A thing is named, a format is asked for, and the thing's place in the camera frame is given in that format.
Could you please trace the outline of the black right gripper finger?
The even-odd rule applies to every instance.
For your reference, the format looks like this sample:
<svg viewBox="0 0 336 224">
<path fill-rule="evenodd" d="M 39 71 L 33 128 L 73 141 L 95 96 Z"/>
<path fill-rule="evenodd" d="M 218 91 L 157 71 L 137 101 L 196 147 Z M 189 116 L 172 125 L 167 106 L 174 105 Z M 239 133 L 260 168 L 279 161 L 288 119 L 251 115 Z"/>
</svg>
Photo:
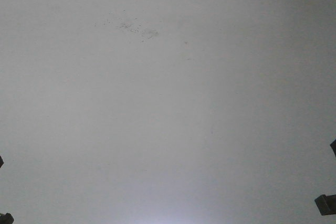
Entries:
<svg viewBox="0 0 336 224">
<path fill-rule="evenodd" d="M 320 195 L 314 202 L 322 216 L 336 214 L 336 195 Z"/>
<path fill-rule="evenodd" d="M 336 140 L 330 144 L 331 149 L 333 150 L 334 155 L 336 156 Z"/>
</svg>

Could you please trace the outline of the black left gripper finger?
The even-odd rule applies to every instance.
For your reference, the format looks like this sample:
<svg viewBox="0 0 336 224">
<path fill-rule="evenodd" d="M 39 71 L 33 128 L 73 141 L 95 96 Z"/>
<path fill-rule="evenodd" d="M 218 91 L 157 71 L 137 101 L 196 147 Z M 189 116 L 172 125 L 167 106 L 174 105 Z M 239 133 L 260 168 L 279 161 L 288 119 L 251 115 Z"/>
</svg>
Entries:
<svg viewBox="0 0 336 224">
<path fill-rule="evenodd" d="M 0 168 L 3 166 L 3 164 L 4 164 L 4 161 L 3 161 L 2 157 L 0 156 Z"/>
<path fill-rule="evenodd" d="M 0 213 L 0 224 L 12 224 L 13 222 L 14 218 L 10 213 Z"/>
</svg>

